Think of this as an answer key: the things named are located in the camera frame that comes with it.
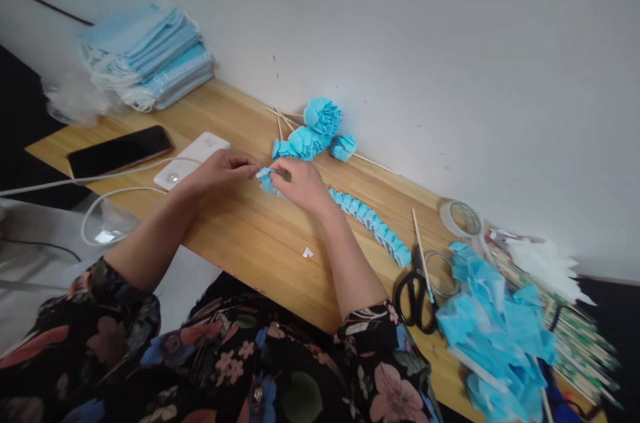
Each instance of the white fabric scrap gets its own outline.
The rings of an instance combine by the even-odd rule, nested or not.
[[[525,272],[543,282],[549,289],[556,291],[571,303],[582,300],[595,305],[587,295],[580,291],[577,276],[571,267],[577,261],[562,255],[552,241],[532,242],[528,238],[506,238],[513,262]]]

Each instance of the scissors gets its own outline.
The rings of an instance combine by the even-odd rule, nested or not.
[[[429,258],[434,254],[436,253],[428,253],[426,257]],[[416,244],[413,249],[411,264],[413,265],[413,269],[400,280],[400,283],[398,283],[398,287],[395,290],[395,307],[398,309],[398,316],[400,317],[400,320],[405,325],[417,325],[422,333],[433,334],[438,329],[435,313],[438,311],[440,306],[435,298],[433,298],[429,275],[425,274],[426,259],[423,268],[421,248],[418,244]],[[409,316],[407,316],[402,308],[402,300],[400,298],[405,287],[407,287],[409,291]],[[433,314],[429,319],[429,323],[425,326],[422,316],[425,310],[425,300],[427,299],[427,295],[429,295],[429,302],[431,303]]]

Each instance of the floral dress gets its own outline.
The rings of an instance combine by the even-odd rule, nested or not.
[[[350,314],[332,341],[229,287],[219,278],[158,336],[155,296],[99,260],[2,356],[0,421],[442,421],[430,365],[390,301]]]

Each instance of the fingers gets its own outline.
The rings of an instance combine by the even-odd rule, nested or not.
[[[289,191],[289,187],[291,186],[291,182],[286,181],[282,175],[278,175],[277,173],[269,173],[269,176],[271,177],[271,183],[273,183],[275,189],[280,190],[286,196]]]
[[[293,175],[293,169],[297,164],[300,163],[300,160],[291,158],[291,157],[280,157],[275,162],[269,165],[271,170],[285,170]]]
[[[231,170],[231,174],[234,177],[242,178],[246,177],[252,179],[260,168],[257,165],[242,165],[236,169]]]
[[[251,153],[236,150],[229,150],[227,152],[227,162],[229,162],[229,166],[232,169],[236,169],[243,165],[253,165],[254,167],[259,166],[257,160]]]

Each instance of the charging cable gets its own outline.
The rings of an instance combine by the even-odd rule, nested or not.
[[[101,177],[86,177],[81,179],[68,179],[68,180],[62,180],[62,181],[57,181],[52,183],[45,183],[43,185],[35,185],[33,187],[24,187],[21,189],[0,191],[0,197],[8,197],[9,195],[18,195],[19,193],[26,193],[30,191],[43,190],[43,189],[48,189],[53,187],[61,187],[62,185],[69,185],[70,183],[94,182],[94,181],[100,181],[100,180],[108,180],[116,177],[124,177],[125,175],[132,175],[133,173],[138,173],[144,170],[151,170],[152,168],[158,167],[163,163],[170,162],[173,160],[186,160],[186,161],[197,163],[198,165],[202,165],[202,162],[199,162],[198,160],[194,160],[186,157],[173,157],[173,158],[160,160],[159,162],[156,162],[153,165],[149,165],[148,167],[143,167],[135,170],[128,170],[120,173],[113,173],[112,175],[102,175]],[[80,237],[82,238],[82,241],[88,244],[89,246],[105,246],[105,245],[110,245],[112,243],[119,242],[120,240],[124,240],[127,237],[127,235],[119,236],[117,238],[114,238],[113,240],[110,240],[104,243],[91,241],[86,234],[87,222],[89,221],[89,217],[91,216],[91,213],[93,213],[93,210],[95,209],[95,207],[102,200],[104,200],[107,197],[110,197],[111,195],[115,195],[116,193],[124,193],[127,191],[135,191],[135,190],[152,190],[158,193],[162,193],[163,195],[166,195],[168,193],[168,192],[165,192],[164,190],[160,190],[154,187],[129,187],[126,189],[114,190],[114,191],[105,193],[104,195],[101,195],[100,197],[98,197],[98,199],[95,202],[91,204],[91,206],[85,213],[85,217],[82,220],[82,224],[80,225]]]

